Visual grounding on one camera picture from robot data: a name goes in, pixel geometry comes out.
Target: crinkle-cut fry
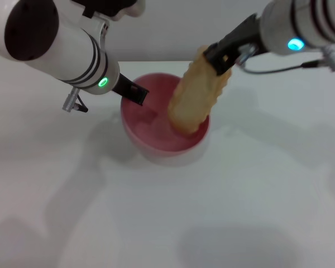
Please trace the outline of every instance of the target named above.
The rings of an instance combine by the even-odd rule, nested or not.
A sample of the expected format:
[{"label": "crinkle-cut fry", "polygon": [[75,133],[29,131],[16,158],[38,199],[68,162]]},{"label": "crinkle-cut fry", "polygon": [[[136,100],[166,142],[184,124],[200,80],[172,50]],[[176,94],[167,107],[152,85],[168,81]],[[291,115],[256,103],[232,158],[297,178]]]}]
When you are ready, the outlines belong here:
[{"label": "crinkle-cut fry", "polygon": [[170,123],[186,135],[196,132],[206,120],[232,74],[229,70],[217,76],[203,55],[206,49],[207,47],[201,47],[198,50],[195,60],[190,63],[188,71],[176,87],[168,107]]}]

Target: green led light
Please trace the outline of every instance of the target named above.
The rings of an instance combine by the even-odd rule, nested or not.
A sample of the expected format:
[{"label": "green led light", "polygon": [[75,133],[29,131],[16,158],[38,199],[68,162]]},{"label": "green led light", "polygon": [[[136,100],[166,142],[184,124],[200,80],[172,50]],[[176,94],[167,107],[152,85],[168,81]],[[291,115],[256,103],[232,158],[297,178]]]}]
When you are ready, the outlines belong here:
[{"label": "green led light", "polygon": [[98,85],[99,85],[100,87],[103,87],[103,86],[105,86],[108,82],[109,82],[109,79],[106,78],[106,77],[104,77],[104,78],[99,82]]}]

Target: pink bowl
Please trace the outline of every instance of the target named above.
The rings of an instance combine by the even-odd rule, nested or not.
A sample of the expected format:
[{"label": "pink bowl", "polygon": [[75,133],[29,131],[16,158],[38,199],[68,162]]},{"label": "pink bowl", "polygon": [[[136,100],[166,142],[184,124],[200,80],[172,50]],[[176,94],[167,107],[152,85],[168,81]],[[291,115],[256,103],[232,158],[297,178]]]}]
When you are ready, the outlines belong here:
[{"label": "pink bowl", "polygon": [[177,133],[170,125],[167,109],[179,77],[171,74],[147,74],[135,83],[149,90],[143,106],[122,98],[121,115],[132,142],[144,153],[156,156],[177,156],[200,144],[209,129],[209,117],[191,136]]}]

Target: black stripe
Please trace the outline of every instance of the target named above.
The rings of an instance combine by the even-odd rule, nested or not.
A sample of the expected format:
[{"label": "black stripe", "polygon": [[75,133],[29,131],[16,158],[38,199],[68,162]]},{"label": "black stripe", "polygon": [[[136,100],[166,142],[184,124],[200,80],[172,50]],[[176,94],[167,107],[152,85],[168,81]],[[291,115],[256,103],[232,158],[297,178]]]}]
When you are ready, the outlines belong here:
[{"label": "black stripe", "polygon": [[330,12],[329,12],[329,7],[328,7],[327,0],[323,0],[323,12],[324,12],[324,16],[326,18],[326,21],[329,24],[329,27],[331,28],[331,30],[335,34],[335,25],[333,24],[333,22],[331,20],[331,16],[330,16]]},{"label": "black stripe", "polygon": [[75,82],[75,83],[70,83],[70,85],[78,85],[78,84],[82,84],[84,82],[87,82],[90,78],[92,78],[95,75],[95,73],[97,72],[97,70],[99,68],[99,65],[101,64],[101,50],[99,48],[99,45],[98,45],[97,41],[93,37],[92,37],[92,39],[95,42],[95,46],[98,49],[97,64],[95,65],[94,70],[86,78],[84,78],[81,81]]},{"label": "black stripe", "polygon": [[97,47],[97,43],[96,43],[95,39],[93,37],[91,37],[91,35],[89,35],[86,31],[85,31],[85,33],[89,36],[90,40],[92,41],[92,46],[93,46],[92,62],[90,63],[90,66],[88,67],[88,69],[80,77],[77,77],[77,78],[72,79],[72,80],[61,80],[64,83],[69,84],[69,83],[72,83],[72,82],[75,82],[77,80],[80,80],[80,79],[84,78],[91,71],[91,69],[94,65],[94,62],[95,62],[95,56],[96,56],[97,52],[99,54],[99,48]]},{"label": "black stripe", "polygon": [[332,40],[322,29],[319,20],[318,20],[318,15],[317,15],[317,1],[316,0],[312,0],[311,1],[311,7],[312,7],[312,18],[313,18],[313,22],[315,24],[315,27],[317,28],[318,32],[320,33],[320,35],[326,39],[327,41],[330,41],[332,43],[334,43],[334,40]]},{"label": "black stripe", "polygon": [[293,2],[291,3],[291,9],[290,9],[290,21],[291,21],[291,25],[293,27],[293,30],[297,36],[297,38],[301,39],[307,46],[314,48],[314,46],[312,44],[310,44],[301,34],[301,32],[299,31],[298,25],[296,23],[296,6],[295,6],[295,0],[293,0]]},{"label": "black stripe", "polygon": [[93,83],[92,85],[88,85],[86,87],[76,87],[76,88],[78,88],[78,89],[87,89],[87,88],[94,87],[95,85],[97,85],[105,77],[105,75],[107,73],[107,70],[108,70],[108,56],[107,56],[107,53],[106,53],[106,67],[104,68],[102,76],[95,83]]}]

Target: bowl rim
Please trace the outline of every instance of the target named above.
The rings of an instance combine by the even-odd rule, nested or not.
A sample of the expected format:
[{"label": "bowl rim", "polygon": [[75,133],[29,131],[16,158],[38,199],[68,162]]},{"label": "bowl rim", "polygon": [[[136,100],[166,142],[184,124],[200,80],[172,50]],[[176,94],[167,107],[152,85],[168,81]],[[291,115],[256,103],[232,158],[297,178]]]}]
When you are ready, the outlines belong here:
[{"label": "bowl rim", "polygon": [[[168,74],[168,73],[149,73],[149,74],[144,74],[144,75],[141,75],[139,76],[138,78],[134,79],[134,82],[136,82],[137,80],[145,77],[145,76],[148,76],[148,75],[157,75],[157,74],[163,74],[163,75],[168,75],[168,76],[174,76],[176,78],[179,78],[181,79],[181,77],[177,76],[177,75],[174,75],[174,74]],[[184,150],[180,150],[180,151],[166,151],[166,150],[161,150],[161,149],[157,149],[155,147],[152,147],[151,145],[147,144],[145,141],[141,140],[130,128],[130,126],[127,124],[127,121],[125,119],[125,115],[123,113],[123,102],[125,101],[129,101],[127,99],[124,99],[122,98],[121,99],[121,118],[122,118],[122,123],[123,123],[123,126],[124,126],[124,129],[129,132],[129,136],[130,138],[133,137],[136,141],[138,141],[140,144],[139,146],[143,146],[145,149],[148,149],[148,150],[151,150],[151,151],[156,151],[158,153],[168,153],[168,154],[172,154],[172,155],[178,155],[178,154],[183,154],[187,151],[190,151],[192,150],[193,148],[195,148],[196,146],[198,146],[199,144],[201,144],[205,139],[206,137],[208,136],[208,132],[210,130],[210,127],[211,127],[211,121],[210,121],[210,115],[207,116],[206,120],[203,122],[205,123],[207,121],[207,128],[206,128],[206,131],[203,135],[203,137],[195,144],[193,145],[192,147],[190,148],[187,148],[187,149],[184,149]]]}]

